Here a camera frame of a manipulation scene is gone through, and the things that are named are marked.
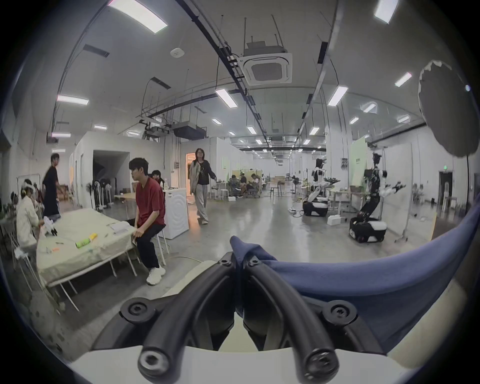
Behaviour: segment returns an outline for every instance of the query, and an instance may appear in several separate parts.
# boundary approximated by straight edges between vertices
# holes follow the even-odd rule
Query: man
[[[165,181],[162,179],[162,173],[158,169],[152,172],[152,178],[162,186],[162,189],[165,189]]]
[[[58,153],[54,153],[50,156],[51,166],[42,181],[43,204],[45,206],[43,215],[47,217],[59,214],[57,190],[61,191],[61,188],[57,169],[55,168],[59,164],[59,160],[60,155]]]
[[[147,283],[155,285],[162,279],[165,269],[158,264],[155,247],[150,240],[165,228],[164,196],[160,184],[148,177],[148,162],[144,158],[136,157],[131,160],[128,168],[132,171],[132,179],[138,181],[135,190],[137,214],[134,220],[128,222],[135,227],[133,239],[137,242],[140,259],[150,270]]]

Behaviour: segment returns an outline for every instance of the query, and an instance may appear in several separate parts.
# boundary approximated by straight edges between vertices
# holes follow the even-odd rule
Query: gray pants
[[[197,213],[200,215],[200,219],[208,221],[207,216],[207,192],[208,185],[197,184],[197,190],[195,192],[195,204],[197,205]]]

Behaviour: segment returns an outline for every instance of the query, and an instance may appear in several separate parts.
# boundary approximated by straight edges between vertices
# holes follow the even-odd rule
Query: humanoid robot
[[[370,215],[376,209],[381,197],[397,193],[405,187],[400,182],[397,182],[394,187],[390,187],[390,185],[385,183],[387,171],[380,171],[378,168],[381,157],[381,155],[374,153],[373,169],[366,169],[364,173],[364,178],[367,180],[368,190],[370,191],[370,199],[360,209],[357,216],[350,220],[349,234],[360,243],[383,241],[387,224],[384,221],[370,217]]]

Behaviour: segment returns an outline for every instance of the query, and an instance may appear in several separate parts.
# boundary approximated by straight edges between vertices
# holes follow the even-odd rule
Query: desk
[[[111,262],[133,248],[134,228],[128,227],[123,233],[115,235],[109,226],[113,223],[118,223],[118,220],[91,208],[85,208],[63,214],[54,224],[57,236],[45,236],[40,233],[36,249],[36,265],[40,282],[48,288],[60,285],[76,310],[78,308],[63,288],[62,283],[70,282],[75,277]],[[96,233],[97,237],[90,244],[81,248],[75,246],[77,241],[88,238],[92,233]],[[131,261],[130,266],[136,276]]]

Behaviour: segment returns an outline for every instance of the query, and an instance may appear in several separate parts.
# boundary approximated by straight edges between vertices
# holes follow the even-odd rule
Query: red t-shirt
[[[140,228],[149,218],[153,211],[159,211],[154,223],[164,225],[165,203],[162,187],[152,178],[148,178],[145,187],[142,188],[141,183],[137,184],[135,191],[135,200],[140,211],[137,226]]]

